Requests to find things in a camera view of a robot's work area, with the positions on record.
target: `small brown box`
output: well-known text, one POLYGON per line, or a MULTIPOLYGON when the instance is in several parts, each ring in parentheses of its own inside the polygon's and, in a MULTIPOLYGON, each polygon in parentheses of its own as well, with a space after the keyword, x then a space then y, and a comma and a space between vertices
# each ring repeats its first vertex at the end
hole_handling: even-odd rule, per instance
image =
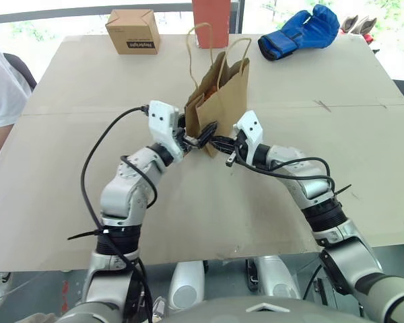
POLYGON ((119 54, 159 51, 160 36, 153 10, 112 10, 105 26, 119 54))

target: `white shirt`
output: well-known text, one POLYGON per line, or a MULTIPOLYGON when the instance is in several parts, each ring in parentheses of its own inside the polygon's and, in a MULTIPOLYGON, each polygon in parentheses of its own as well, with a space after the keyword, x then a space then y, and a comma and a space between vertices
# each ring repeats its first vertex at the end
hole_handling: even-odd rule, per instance
POLYGON ((0 127, 16 122, 31 93, 26 79, 0 53, 0 127))

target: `boxing glove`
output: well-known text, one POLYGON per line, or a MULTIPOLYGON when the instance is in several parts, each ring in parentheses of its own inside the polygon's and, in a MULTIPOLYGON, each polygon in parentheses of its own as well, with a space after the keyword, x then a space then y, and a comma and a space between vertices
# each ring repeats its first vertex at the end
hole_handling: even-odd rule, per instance
POLYGON ((315 5, 312 15, 302 10, 288 20, 282 29, 259 38, 263 56, 274 61, 292 54, 299 48, 324 48, 338 34, 337 16, 324 5, 315 5))

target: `chair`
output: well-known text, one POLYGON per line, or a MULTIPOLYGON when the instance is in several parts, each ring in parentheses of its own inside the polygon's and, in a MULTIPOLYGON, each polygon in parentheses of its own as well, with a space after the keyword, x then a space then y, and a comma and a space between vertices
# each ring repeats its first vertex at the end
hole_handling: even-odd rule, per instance
POLYGON ((5 52, 3 55, 5 56, 6 60, 9 62, 9 64, 12 65, 13 68, 16 69, 18 72, 20 72, 22 74, 22 76, 24 76, 24 79, 26 79, 28 85, 30 86, 30 88, 33 91, 37 85, 37 82, 34 79, 32 73, 28 69, 25 62, 23 62, 21 60, 21 58, 19 58, 16 55, 13 55, 13 54, 8 54, 5 52))

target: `cardboard table surface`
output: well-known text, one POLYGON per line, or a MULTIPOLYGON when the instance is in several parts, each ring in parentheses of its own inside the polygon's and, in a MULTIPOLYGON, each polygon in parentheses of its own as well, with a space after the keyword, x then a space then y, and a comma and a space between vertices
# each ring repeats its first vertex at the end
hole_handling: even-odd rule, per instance
MULTIPOLYGON (((404 243, 404 97, 366 43, 341 36, 269 62, 251 38, 248 108, 264 142, 326 159, 338 188, 352 184, 339 200, 369 243, 404 243)), ((94 228, 79 191, 88 151, 120 112, 150 100, 182 107, 194 90, 185 36, 161 39, 152 56, 117 55, 108 36, 62 43, 0 153, 0 271, 87 268, 95 239, 66 239, 94 228)), ((209 51, 191 46, 200 79, 209 51)), ((95 210, 119 156, 151 143, 142 114, 111 131, 88 170, 95 210)), ((147 264, 318 250, 280 182, 225 160, 194 151, 168 168, 143 222, 147 264)))

